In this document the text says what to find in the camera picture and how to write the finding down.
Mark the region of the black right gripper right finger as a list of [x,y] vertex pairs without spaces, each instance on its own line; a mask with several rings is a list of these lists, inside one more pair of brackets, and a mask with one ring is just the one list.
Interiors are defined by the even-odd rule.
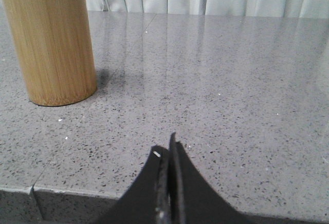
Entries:
[[202,177],[175,133],[169,143],[172,223],[251,223]]

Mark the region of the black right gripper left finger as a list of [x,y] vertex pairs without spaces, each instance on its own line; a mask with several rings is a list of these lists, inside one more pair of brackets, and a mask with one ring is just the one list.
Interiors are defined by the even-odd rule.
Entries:
[[169,223],[169,151],[153,146],[138,177],[96,223]]

